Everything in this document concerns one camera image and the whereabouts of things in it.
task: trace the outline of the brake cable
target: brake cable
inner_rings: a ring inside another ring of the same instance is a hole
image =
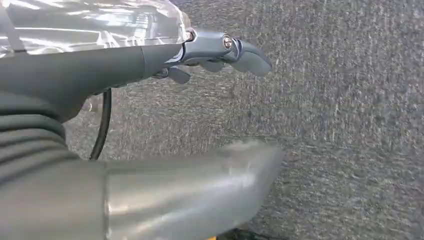
[[[97,138],[91,150],[89,161],[96,161],[102,153],[103,147],[108,136],[109,124],[111,122],[112,113],[112,89],[108,89],[103,93],[103,105],[101,110],[100,127],[98,129]]]

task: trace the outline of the bolt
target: bolt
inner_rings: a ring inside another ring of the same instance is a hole
[[[231,37],[230,37],[230,36],[228,36],[228,35],[224,35],[224,37],[222,38],[222,42],[223,42],[223,44],[224,44],[224,47],[225,47],[227,50],[230,50],[230,49],[232,49],[232,48],[233,48],[233,39],[231,39]]]

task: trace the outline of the black cable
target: black cable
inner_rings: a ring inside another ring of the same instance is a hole
[[[111,121],[112,113],[112,90],[108,89],[103,93],[103,106],[101,111],[100,127],[98,129],[97,139],[95,140],[93,149],[91,151],[89,161],[96,161],[102,153],[103,146],[108,136],[109,123]]]

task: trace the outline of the gray carpet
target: gray carpet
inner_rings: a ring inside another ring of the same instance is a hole
[[[249,228],[290,240],[424,239],[424,1],[192,0],[193,25],[260,45],[273,74],[231,68],[114,93],[105,160],[193,155],[245,137],[288,153]],[[86,157],[99,118],[68,141]]]

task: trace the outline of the clear plastic cover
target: clear plastic cover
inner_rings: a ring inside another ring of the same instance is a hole
[[[31,55],[133,46],[181,44],[190,20],[169,0],[2,0],[9,28],[2,29],[4,56],[24,48]]]

